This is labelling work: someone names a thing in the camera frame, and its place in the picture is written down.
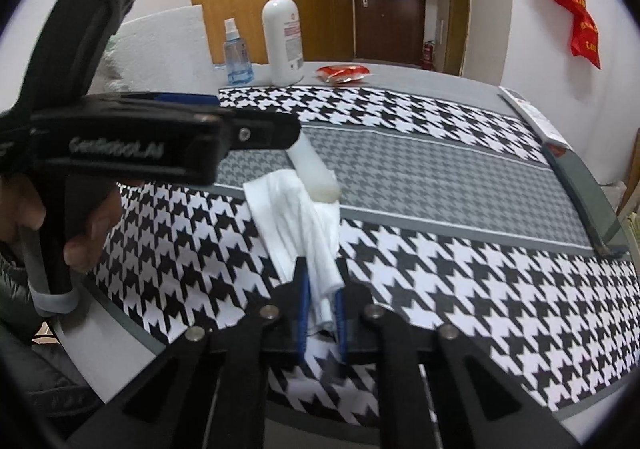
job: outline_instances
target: fire extinguisher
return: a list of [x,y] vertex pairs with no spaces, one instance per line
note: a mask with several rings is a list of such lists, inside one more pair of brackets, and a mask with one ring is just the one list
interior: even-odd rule
[[424,44],[424,51],[422,52],[422,69],[433,70],[433,51],[434,42],[427,41]]

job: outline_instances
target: blue spray bottle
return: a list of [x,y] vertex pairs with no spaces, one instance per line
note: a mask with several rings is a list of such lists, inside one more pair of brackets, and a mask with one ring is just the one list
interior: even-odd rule
[[234,18],[225,19],[226,41],[223,45],[225,53],[226,77],[229,84],[246,84],[254,80],[254,69],[251,66],[246,42],[240,37]]

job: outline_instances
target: bottle label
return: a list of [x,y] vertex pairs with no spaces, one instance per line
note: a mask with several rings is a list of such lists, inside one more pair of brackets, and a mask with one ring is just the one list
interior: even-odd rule
[[284,38],[289,69],[299,70],[304,64],[304,59],[302,57],[302,32],[300,31],[300,21],[293,20],[284,23]]

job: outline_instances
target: white styrofoam block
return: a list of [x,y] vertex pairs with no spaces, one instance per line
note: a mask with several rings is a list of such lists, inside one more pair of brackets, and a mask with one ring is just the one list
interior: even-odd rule
[[[202,7],[184,6],[124,23],[100,61],[92,91],[216,94]],[[96,83],[104,83],[104,89]]]

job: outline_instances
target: human hand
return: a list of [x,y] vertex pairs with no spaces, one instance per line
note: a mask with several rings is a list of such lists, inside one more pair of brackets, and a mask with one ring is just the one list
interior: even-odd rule
[[[37,231],[44,222],[46,209],[31,181],[24,174],[2,178],[0,184],[0,241],[20,257],[18,226]],[[98,263],[107,233],[122,215],[120,192],[116,187],[86,220],[84,235],[66,242],[65,263],[76,272],[87,272]]]

